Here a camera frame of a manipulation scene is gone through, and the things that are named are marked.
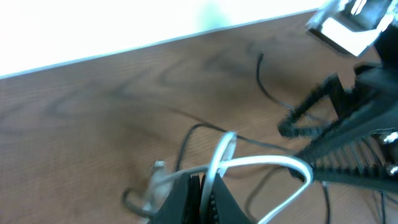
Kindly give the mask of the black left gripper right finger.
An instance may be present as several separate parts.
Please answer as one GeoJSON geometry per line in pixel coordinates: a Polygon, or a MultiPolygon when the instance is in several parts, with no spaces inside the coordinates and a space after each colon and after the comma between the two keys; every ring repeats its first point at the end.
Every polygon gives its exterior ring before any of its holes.
{"type": "Polygon", "coordinates": [[[208,224],[251,224],[219,174],[208,202],[208,224]]]}

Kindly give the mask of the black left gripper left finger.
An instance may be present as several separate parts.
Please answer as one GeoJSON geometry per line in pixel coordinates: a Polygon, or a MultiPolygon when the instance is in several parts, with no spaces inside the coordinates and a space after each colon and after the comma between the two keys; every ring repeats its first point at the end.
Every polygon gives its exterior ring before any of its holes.
{"type": "Polygon", "coordinates": [[[201,183],[199,175],[182,175],[150,224],[199,224],[201,183]]]}

